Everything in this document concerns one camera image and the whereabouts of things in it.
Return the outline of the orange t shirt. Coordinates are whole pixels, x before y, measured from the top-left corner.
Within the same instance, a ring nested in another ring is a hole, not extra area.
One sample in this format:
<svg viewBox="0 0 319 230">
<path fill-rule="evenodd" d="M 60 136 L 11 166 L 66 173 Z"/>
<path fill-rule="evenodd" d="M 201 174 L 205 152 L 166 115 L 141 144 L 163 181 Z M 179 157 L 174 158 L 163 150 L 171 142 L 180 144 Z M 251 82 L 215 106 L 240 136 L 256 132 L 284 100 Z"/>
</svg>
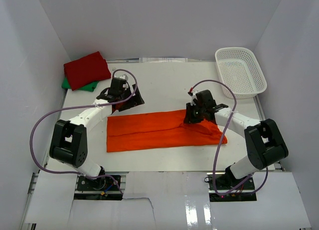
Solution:
<svg viewBox="0 0 319 230">
<path fill-rule="evenodd" d="M 216 124 L 185 124 L 185 110 L 113 116 L 107 119 L 108 153 L 219 144 Z"/>
</svg>

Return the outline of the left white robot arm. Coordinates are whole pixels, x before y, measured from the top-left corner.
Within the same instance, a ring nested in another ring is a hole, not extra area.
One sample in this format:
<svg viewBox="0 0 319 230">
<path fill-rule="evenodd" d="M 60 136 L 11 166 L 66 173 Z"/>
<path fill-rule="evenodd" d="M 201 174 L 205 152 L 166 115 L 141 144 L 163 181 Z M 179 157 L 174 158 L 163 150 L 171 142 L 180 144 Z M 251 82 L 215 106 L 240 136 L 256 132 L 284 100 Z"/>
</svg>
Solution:
<svg viewBox="0 0 319 230">
<path fill-rule="evenodd" d="M 93 106 L 77 116 L 55 124 L 49 156 L 69 165 L 88 177 L 88 184 L 96 190 L 105 185 L 104 169 L 88 158 L 88 133 L 102 120 L 116 111 L 124 111 L 144 104 L 136 84 L 130 88 L 127 75 L 113 77 L 111 86 L 101 91 Z"/>
</svg>

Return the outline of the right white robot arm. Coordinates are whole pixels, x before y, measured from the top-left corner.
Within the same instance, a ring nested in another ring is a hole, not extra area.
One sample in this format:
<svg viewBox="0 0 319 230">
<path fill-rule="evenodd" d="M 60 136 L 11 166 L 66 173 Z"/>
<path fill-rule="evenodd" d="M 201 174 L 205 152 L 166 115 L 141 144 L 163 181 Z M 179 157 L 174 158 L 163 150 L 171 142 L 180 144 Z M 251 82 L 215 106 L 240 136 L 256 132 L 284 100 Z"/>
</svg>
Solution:
<svg viewBox="0 0 319 230">
<path fill-rule="evenodd" d="M 191 102 L 186 104 L 184 123 L 194 126 L 204 120 L 230 129 L 245 139 L 246 156 L 225 169 L 212 181 L 237 189 L 243 180 L 258 170 L 289 155 L 281 132 L 272 119 L 258 120 L 236 113 L 225 104 L 216 104 L 209 90 L 190 91 Z"/>
</svg>

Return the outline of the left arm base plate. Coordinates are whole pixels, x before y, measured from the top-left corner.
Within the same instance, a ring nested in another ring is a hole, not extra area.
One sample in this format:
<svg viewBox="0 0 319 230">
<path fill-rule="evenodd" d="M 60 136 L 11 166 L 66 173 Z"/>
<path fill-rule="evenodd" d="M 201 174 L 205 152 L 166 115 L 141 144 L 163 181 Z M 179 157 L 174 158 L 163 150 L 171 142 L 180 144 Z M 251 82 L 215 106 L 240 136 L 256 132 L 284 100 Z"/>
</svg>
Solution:
<svg viewBox="0 0 319 230">
<path fill-rule="evenodd" d="M 117 185 L 124 190 L 124 177 L 121 175 L 112 175 L 112 178 L 90 180 L 84 176 L 78 177 L 75 187 L 75 200 L 92 200 L 92 201 L 121 201 L 123 199 Z"/>
</svg>

